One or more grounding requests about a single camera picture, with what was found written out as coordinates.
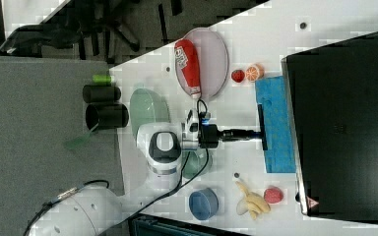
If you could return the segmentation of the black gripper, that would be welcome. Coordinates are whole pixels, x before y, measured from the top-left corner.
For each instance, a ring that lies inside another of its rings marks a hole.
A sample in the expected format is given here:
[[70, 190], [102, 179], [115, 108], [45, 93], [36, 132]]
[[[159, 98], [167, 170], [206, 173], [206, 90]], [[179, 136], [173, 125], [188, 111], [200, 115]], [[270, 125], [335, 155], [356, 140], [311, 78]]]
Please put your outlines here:
[[221, 137], [224, 142], [238, 142], [261, 139], [262, 134], [254, 130], [240, 129], [230, 129], [222, 132], [215, 124], [202, 125], [199, 137], [200, 148], [217, 148]]

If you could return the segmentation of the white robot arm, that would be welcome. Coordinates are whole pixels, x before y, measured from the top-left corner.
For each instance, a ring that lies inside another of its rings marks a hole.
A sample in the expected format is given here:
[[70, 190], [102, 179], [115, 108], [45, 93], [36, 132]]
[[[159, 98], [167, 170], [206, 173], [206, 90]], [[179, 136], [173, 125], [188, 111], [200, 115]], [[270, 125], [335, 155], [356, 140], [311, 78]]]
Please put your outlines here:
[[186, 151], [216, 148], [221, 142], [266, 139], [262, 129], [220, 130], [208, 111], [189, 111], [183, 123], [156, 122], [139, 127], [137, 148], [146, 158], [147, 177], [136, 189], [117, 196], [88, 183], [44, 205], [23, 236], [98, 236], [181, 188]]

